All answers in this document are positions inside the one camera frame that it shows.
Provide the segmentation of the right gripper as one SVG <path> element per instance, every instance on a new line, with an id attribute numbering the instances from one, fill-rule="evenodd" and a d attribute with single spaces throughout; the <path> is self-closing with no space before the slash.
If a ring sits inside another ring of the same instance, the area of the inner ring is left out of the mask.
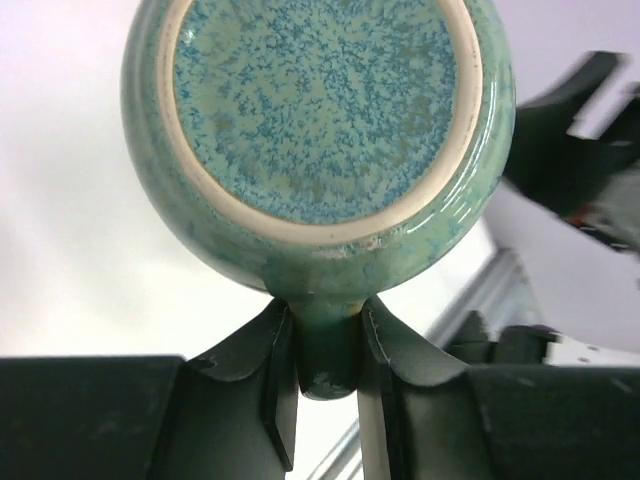
<path id="1" fill-rule="evenodd" d="M 618 252 L 639 251 L 639 90 L 595 139 L 569 129 L 626 62 L 590 51 L 555 86 L 516 109 L 504 181 L 564 223 Z"/>

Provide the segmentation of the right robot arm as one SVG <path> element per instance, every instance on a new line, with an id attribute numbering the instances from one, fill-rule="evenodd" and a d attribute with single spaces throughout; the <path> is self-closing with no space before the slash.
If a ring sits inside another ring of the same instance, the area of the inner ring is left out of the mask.
<path id="1" fill-rule="evenodd" d="M 617 253 L 639 251 L 639 92 L 596 139 L 568 130 L 602 84 L 624 62 L 621 53 L 591 51 L 544 95 L 518 107 L 503 175 L 519 194 Z M 632 367 L 639 357 L 580 343 L 542 325 L 509 325 L 489 339 L 474 310 L 449 352 L 469 363 Z"/>

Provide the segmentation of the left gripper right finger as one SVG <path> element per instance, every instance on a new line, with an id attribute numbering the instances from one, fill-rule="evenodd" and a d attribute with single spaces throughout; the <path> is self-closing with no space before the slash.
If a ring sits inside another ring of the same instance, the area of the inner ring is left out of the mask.
<path id="1" fill-rule="evenodd" d="M 469 365 L 378 299 L 361 318 L 366 478 L 638 477 L 636 368 Z"/>

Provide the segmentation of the teal speckled ceramic mug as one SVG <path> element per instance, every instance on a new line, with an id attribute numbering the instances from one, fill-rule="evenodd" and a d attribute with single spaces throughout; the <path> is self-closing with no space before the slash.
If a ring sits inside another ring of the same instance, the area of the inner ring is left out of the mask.
<path id="1" fill-rule="evenodd" d="M 316 400 L 357 386 L 365 301 L 476 223 L 515 123 L 490 1 L 144 1 L 121 106 L 176 237 L 288 304 Z"/>

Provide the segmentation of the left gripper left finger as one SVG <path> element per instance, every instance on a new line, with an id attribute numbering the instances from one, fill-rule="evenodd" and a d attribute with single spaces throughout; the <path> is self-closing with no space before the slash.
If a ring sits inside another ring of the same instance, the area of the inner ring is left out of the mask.
<path id="1" fill-rule="evenodd" d="M 274 300 L 179 356 L 1 362 L 5 479 L 281 479 L 294 462 L 292 321 Z"/>

